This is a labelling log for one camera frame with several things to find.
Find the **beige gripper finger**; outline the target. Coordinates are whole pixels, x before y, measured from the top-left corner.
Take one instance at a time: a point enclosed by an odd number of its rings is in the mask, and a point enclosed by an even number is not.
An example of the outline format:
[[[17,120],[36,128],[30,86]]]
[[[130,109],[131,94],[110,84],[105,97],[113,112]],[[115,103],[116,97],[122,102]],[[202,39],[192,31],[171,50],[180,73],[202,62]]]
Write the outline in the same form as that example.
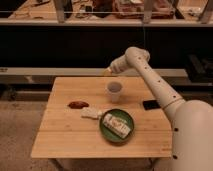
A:
[[[106,68],[103,70],[102,76],[111,76],[112,75],[112,71],[110,68]]]

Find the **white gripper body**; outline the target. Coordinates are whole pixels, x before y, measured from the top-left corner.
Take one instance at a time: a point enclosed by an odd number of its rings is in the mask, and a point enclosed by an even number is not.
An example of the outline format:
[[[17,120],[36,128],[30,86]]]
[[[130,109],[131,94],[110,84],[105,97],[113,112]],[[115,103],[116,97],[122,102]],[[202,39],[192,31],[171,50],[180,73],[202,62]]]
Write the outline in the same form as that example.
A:
[[[129,65],[124,56],[118,57],[113,60],[109,66],[110,70],[114,74],[119,74],[126,71],[129,68]]]

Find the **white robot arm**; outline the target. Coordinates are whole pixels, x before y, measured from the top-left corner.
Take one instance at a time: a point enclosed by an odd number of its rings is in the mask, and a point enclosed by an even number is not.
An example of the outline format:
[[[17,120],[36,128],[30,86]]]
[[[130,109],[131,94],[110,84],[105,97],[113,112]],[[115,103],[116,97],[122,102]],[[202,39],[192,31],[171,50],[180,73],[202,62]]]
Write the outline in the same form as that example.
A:
[[[172,171],[213,171],[213,106],[186,101],[150,67],[149,59],[147,50],[129,47],[106,70],[119,74],[133,68],[143,78],[171,124]]]

